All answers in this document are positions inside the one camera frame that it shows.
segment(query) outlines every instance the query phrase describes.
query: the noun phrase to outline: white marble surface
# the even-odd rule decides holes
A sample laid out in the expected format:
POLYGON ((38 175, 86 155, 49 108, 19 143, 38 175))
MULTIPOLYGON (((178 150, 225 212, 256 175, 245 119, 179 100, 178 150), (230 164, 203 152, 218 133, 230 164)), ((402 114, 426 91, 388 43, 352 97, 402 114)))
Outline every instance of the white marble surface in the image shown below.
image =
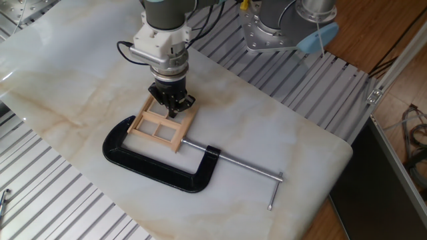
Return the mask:
MULTIPOLYGON (((103 140, 135 115, 153 81, 121 58, 140 28, 138 0, 62 0, 0 45, 0 93, 20 118, 157 240, 298 239, 348 162, 351 147, 191 50, 188 91, 201 105, 187 136, 278 173, 275 182, 219 161, 211 182, 184 193, 107 161, 103 140)), ((195 171, 202 152, 129 136, 126 145, 195 171)))

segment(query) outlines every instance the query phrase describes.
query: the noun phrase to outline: wooden frame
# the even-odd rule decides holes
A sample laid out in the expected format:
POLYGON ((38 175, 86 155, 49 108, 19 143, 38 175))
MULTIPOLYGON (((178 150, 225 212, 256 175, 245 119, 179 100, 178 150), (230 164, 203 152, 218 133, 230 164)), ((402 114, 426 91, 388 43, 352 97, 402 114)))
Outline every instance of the wooden frame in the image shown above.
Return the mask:
POLYGON ((145 137, 151 141, 155 141, 157 143, 168 146, 171 148, 172 151, 176 153, 179 147, 181 146, 181 140, 185 136, 185 134, 187 134, 189 126, 193 122, 193 119, 199 107, 196 105, 191 107, 190 109, 185 110, 183 112, 185 113, 185 117, 182 119, 182 122, 177 123, 175 121, 167 119, 167 113, 166 115, 160 115, 158 113, 154 113, 153 111, 151 111, 151 108, 155 103, 156 101, 154 97, 150 95, 147 101, 142 106, 141 110, 139 111, 138 116, 135 118, 135 120, 133 120, 133 123, 127 130, 127 133, 136 134, 140 137, 145 137), (141 127, 141 124, 143 121, 149 121, 151 123, 157 124, 157 127, 153 132, 153 134, 150 135, 138 130, 139 127, 141 127), (161 126, 175 129, 175 134, 173 135, 170 141, 157 136, 157 133, 161 126))

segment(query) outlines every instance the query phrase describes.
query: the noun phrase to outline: metal bracket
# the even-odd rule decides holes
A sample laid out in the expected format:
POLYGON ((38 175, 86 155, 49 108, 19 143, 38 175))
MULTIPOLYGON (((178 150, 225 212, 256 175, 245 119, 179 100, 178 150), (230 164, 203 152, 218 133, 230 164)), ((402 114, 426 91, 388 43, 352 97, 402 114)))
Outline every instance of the metal bracket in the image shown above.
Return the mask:
POLYGON ((366 100, 366 103, 369 105, 376 105, 383 96, 383 94, 384 93, 379 89, 372 90, 371 94, 369 94, 369 97, 366 100))
POLYGON ((248 50, 257 53, 294 50, 297 47, 279 29, 270 29, 259 18, 261 2, 252 3, 247 10, 239 9, 240 24, 248 50))

